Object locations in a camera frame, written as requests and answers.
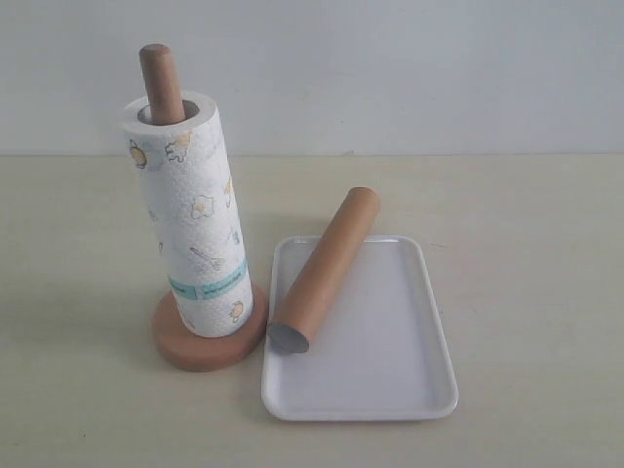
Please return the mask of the white rectangular tray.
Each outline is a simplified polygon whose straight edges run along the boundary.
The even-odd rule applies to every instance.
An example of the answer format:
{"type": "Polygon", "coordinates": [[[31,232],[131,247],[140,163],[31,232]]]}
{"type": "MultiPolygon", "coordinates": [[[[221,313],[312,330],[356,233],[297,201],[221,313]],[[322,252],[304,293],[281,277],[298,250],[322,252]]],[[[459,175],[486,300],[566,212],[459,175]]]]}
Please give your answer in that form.
{"type": "Polygon", "coordinates": [[[287,421],[430,420],[458,389],[424,255],[369,236],[309,349],[264,344],[261,398],[287,421]]]}

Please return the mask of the printed white paper towel roll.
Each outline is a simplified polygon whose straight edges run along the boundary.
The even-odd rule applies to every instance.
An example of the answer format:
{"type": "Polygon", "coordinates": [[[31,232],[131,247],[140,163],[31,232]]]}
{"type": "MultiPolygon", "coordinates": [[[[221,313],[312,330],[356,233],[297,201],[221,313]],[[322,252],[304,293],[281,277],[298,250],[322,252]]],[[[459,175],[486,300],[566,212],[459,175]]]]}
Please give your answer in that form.
{"type": "Polygon", "coordinates": [[[183,93],[184,121],[156,126],[146,97],[122,127],[184,325],[202,337],[232,334],[254,299],[217,105],[183,93]]]}

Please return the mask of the brown cardboard tube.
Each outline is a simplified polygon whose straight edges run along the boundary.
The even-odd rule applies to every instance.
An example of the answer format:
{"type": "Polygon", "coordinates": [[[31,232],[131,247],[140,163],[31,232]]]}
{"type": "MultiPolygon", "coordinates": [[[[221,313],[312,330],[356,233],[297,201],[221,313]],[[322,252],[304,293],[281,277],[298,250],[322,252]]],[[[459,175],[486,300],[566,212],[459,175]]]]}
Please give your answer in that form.
{"type": "Polygon", "coordinates": [[[286,353],[305,353],[335,302],[380,211],[369,187],[351,188],[273,314],[267,333],[286,353]]]}

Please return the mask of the wooden paper towel holder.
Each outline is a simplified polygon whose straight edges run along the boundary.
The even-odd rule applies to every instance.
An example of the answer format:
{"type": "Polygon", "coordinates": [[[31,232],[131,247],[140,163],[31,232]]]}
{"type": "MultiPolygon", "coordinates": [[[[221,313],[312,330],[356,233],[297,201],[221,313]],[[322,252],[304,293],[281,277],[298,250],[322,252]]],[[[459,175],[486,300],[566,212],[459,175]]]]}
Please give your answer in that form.
{"type": "MultiPolygon", "coordinates": [[[[180,87],[171,49],[162,44],[146,45],[139,52],[139,62],[152,123],[168,126],[184,121],[185,91],[180,87]]],[[[202,337],[182,322],[168,280],[169,289],[159,300],[151,323],[154,343],[162,357],[186,371],[214,371],[245,359],[263,338],[268,315],[264,292],[252,278],[251,282],[253,309],[245,324],[227,336],[202,337]]]]}

